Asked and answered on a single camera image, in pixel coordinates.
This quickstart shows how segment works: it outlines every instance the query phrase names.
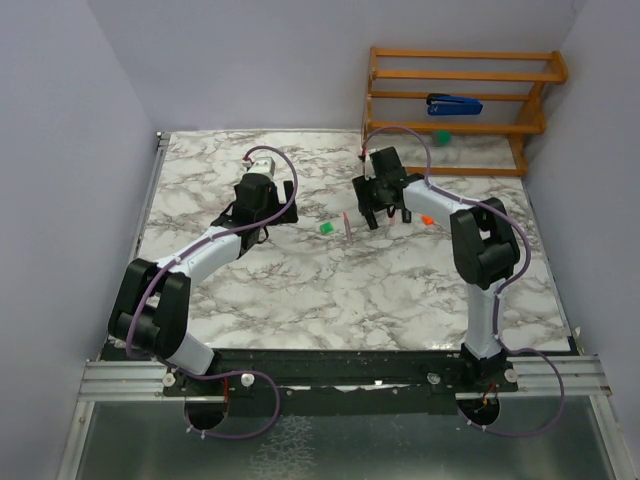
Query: wooden rack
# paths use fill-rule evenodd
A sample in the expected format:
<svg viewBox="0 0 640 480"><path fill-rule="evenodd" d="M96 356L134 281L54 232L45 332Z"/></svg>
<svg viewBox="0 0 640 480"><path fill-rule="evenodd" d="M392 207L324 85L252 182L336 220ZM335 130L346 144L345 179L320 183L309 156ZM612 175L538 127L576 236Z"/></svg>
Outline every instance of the wooden rack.
<svg viewBox="0 0 640 480"><path fill-rule="evenodd" d="M419 58L448 58L448 59L478 59L478 60L535 60L546 64L544 72L483 72L483 71L429 71L429 70L381 70L378 68L380 57L419 57ZM510 53L510 52L456 52L456 51L416 51L416 50L388 50L371 48L369 58L369 75L367 81L367 97L362 125L363 139L373 130L390 126L402 125L418 133L429 133L446 130L453 134L505 135L509 140L513 153L514 168L472 168L472 167L433 167L435 175L492 175L519 176L527 174L527 160L524 156L524 141L526 135L540 134L545 131L546 119L542 111L541 94L547 83L562 84L566 82L568 69L558 51L551 53ZM381 79L404 80L464 80L483 82L526 82L532 83L529 93L522 95L493 94L493 93L459 93L452 95L475 98L481 101L522 102L514 124L483 124L483 123L448 123L448 122L384 122L373 117L374 98L401 98L426 100L430 92L404 92L374 90L374 83ZM422 168L408 167L409 172L421 172Z"/></svg>

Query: green cube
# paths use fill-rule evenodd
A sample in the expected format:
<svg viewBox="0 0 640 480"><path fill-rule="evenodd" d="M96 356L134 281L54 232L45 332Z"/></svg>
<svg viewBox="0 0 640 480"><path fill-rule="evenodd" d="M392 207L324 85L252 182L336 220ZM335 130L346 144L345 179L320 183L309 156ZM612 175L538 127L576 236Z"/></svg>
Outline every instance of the green cube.
<svg viewBox="0 0 640 480"><path fill-rule="evenodd" d="M438 147L444 147L451 141L451 134L446 130L433 132L433 143Z"/></svg>
<svg viewBox="0 0 640 480"><path fill-rule="evenodd" d="M331 232L333 232L333 224L331 222L320 225L320 233L323 235L328 235Z"/></svg>

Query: gray wall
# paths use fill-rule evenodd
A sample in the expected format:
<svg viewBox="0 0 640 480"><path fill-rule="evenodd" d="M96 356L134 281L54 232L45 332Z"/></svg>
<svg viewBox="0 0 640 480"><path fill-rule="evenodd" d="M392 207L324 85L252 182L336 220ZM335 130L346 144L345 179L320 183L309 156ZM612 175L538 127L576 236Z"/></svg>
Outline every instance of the gray wall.
<svg viewBox="0 0 640 480"><path fill-rule="evenodd" d="M640 3L590 0L527 186L572 326L602 359L640 470Z"/></svg>
<svg viewBox="0 0 640 480"><path fill-rule="evenodd" d="M0 477L54 478L106 335L154 129L86 3L0 15Z"/></svg>
<svg viewBox="0 0 640 480"><path fill-rule="evenodd" d="M165 130L359 128L371 45L552 50L584 3L88 1Z"/></svg>

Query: marble tabletop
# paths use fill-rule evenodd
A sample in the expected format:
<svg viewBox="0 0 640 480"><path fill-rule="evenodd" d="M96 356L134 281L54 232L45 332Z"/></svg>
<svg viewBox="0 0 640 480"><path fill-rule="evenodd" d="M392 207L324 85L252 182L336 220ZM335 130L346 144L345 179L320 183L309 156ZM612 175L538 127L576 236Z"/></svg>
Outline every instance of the marble tabletop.
<svg viewBox="0 0 640 480"><path fill-rule="evenodd" d="M405 164L423 164L415 139L393 135ZM171 136L139 255L155 260L190 243L233 200L255 145L283 149L298 171L299 223L269 230L269 240L218 270L193 293L189 331L217 348L457 349L467 324L466 290L453 265L450 235L420 219L370 231L351 179L361 172L355 131L219 131ZM454 138L433 149L436 164L512 162L505 140ZM276 181L290 178L277 161ZM567 350L568 329L522 183L517 178L435 177L475 197L500 198L529 233L526 275L508 291L504 338L512 348ZM353 244L345 236L349 216ZM319 226L335 231L323 235Z"/></svg>

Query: shelf rung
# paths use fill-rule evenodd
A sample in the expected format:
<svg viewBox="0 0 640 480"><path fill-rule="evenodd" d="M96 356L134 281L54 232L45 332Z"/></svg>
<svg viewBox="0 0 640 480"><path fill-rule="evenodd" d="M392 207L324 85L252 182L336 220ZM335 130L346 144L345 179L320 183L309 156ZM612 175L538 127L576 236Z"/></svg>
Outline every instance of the shelf rung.
<svg viewBox="0 0 640 480"><path fill-rule="evenodd" d="M455 52L437 50L392 50L376 48L378 57L480 58L493 60L551 60L550 53L532 52Z"/></svg>
<svg viewBox="0 0 640 480"><path fill-rule="evenodd" d="M486 82L551 82L562 83L557 73L464 72L429 70L378 70L376 79L412 80L476 80Z"/></svg>
<svg viewBox="0 0 640 480"><path fill-rule="evenodd" d="M369 131L382 127L400 125L418 133L447 130L451 133L480 135L509 135L511 133L542 133L537 125L487 125L476 123L414 123L414 122L371 122Z"/></svg>
<svg viewBox="0 0 640 480"><path fill-rule="evenodd" d="M374 90L369 95L371 98L414 98L426 99L430 93L436 92L392 92L384 90ZM458 97L469 97L477 100L486 100L494 102L526 102L529 95L505 95L501 93L450 93Z"/></svg>

